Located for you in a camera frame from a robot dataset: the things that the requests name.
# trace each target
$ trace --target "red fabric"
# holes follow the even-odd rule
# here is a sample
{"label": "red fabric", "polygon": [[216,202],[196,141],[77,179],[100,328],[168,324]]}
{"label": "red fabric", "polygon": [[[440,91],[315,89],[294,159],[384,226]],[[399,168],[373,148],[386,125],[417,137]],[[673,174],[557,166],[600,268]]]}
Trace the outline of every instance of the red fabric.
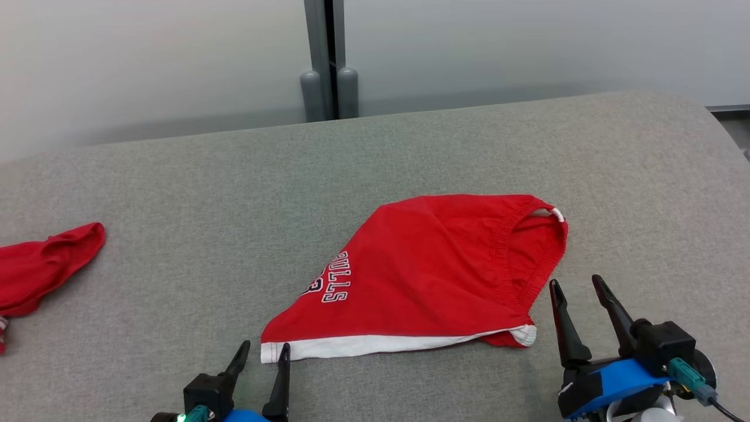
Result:
{"label": "red fabric", "polygon": [[[532,325],[529,310],[568,233],[562,216],[530,215],[540,209],[554,208],[530,195],[424,196],[381,206],[268,323],[261,343],[275,353],[275,343],[296,340],[471,336]],[[507,331],[483,340],[522,347]]]}
{"label": "red fabric", "polygon": [[41,298],[86,265],[104,244],[104,227],[91,223],[51,236],[0,248],[0,315],[36,311]]}

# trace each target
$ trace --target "gray cylindrical foot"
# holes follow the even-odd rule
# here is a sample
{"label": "gray cylindrical foot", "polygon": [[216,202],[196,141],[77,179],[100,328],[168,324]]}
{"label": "gray cylindrical foot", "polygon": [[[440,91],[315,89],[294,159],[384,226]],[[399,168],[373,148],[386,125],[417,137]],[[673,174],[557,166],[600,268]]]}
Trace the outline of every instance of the gray cylindrical foot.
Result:
{"label": "gray cylindrical foot", "polygon": [[336,74],[338,86],[338,116],[341,119],[359,117],[359,74],[352,68],[341,68]]}
{"label": "gray cylindrical foot", "polygon": [[304,72],[299,77],[299,84],[302,87],[302,100],[304,103],[304,115],[308,122],[322,122],[326,118],[326,111],[323,108],[323,88],[320,85],[320,75],[318,72]]}

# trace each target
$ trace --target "black cable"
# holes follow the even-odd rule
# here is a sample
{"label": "black cable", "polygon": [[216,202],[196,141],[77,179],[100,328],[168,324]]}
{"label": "black cable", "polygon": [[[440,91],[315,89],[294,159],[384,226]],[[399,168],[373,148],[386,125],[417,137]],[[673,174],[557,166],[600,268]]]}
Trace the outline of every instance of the black cable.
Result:
{"label": "black cable", "polygon": [[713,405],[718,411],[720,411],[724,416],[728,417],[729,419],[733,420],[734,422],[745,422],[744,420],[738,418],[737,416],[734,416],[732,412],[728,411],[724,408],[724,406],[720,405],[719,402],[716,401],[713,397],[708,399],[708,402]]}

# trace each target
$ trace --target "white trim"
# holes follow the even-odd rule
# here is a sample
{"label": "white trim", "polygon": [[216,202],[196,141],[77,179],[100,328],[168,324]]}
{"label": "white trim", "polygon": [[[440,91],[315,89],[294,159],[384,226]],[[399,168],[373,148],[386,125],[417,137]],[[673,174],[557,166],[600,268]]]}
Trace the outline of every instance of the white trim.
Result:
{"label": "white trim", "polygon": [[550,213],[553,213],[557,217],[558,222],[561,222],[561,223],[565,222],[565,217],[563,217],[562,215],[563,213],[561,213],[559,209],[557,208],[550,209]]}
{"label": "white trim", "polygon": [[[529,347],[536,340],[536,327],[521,325],[502,330],[487,331],[470,336],[428,337],[428,336],[342,336],[323,339],[293,340],[291,360],[309,357],[350,357],[379,352],[425,350],[468,342],[490,334],[510,331],[513,338],[521,345]],[[260,363],[276,363],[285,342],[266,342],[260,345]]]}
{"label": "white trim", "polygon": [[534,209],[529,215],[536,216],[536,217],[555,216],[558,222],[561,222],[561,223],[565,222],[565,217],[563,217],[562,213],[557,208],[552,208],[552,209],[537,208],[537,209]]}

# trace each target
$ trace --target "gray fabric surface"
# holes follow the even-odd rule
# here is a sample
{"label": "gray fabric surface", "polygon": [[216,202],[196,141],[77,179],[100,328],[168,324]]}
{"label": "gray fabric surface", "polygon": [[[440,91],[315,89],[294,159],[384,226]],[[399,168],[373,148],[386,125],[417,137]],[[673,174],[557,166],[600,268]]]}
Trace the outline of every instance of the gray fabric surface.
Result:
{"label": "gray fabric surface", "polygon": [[[378,116],[39,155],[0,166],[0,244],[100,221],[104,248],[12,320],[0,419],[150,420],[253,342],[235,392],[260,410],[275,366],[259,337],[381,203],[530,193],[570,224],[555,271],[595,357],[617,353],[591,288],[634,318],[674,320],[716,365],[721,401],[750,417],[750,165],[680,98],[616,93]],[[549,294],[529,349],[292,364],[292,420],[559,420]],[[677,402],[688,422],[721,420]]]}

